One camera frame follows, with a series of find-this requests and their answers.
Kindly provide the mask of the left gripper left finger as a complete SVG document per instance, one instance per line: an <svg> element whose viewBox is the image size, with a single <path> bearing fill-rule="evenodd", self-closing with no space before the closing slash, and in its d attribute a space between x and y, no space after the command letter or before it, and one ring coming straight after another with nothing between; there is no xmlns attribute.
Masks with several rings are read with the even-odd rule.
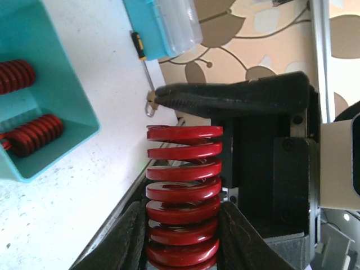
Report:
<svg viewBox="0 0 360 270"><path fill-rule="evenodd" d="M146 202L133 202L105 239L73 269L146 269Z"/></svg>

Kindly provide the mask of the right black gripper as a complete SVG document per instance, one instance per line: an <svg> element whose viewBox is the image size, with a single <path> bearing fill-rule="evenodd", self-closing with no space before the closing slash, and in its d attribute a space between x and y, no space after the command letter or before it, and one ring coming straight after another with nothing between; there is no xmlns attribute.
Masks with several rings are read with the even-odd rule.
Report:
<svg viewBox="0 0 360 270"><path fill-rule="evenodd" d="M159 87L155 103L224 127L222 177L267 245L305 269L318 242L319 95L301 71Z"/></svg>

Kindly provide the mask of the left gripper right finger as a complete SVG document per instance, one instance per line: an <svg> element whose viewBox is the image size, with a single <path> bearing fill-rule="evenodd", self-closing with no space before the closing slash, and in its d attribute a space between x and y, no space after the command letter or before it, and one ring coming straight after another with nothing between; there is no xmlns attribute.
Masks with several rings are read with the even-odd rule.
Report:
<svg viewBox="0 0 360 270"><path fill-rule="evenodd" d="M223 270L290 270L293 267L263 240L232 202L223 202L218 213L217 268Z"/></svg>

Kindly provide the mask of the large red spring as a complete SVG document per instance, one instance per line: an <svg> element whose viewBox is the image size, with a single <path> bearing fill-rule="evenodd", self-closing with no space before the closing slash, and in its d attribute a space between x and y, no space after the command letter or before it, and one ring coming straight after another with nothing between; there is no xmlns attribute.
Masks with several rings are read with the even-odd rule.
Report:
<svg viewBox="0 0 360 270"><path fill-rule="evenodd" d="M184 162L146 171L146 253L158 269L209 269L217 262L222 134L219 126L148 128L148 140L170 144L149 149L150 159Z"/></svg>

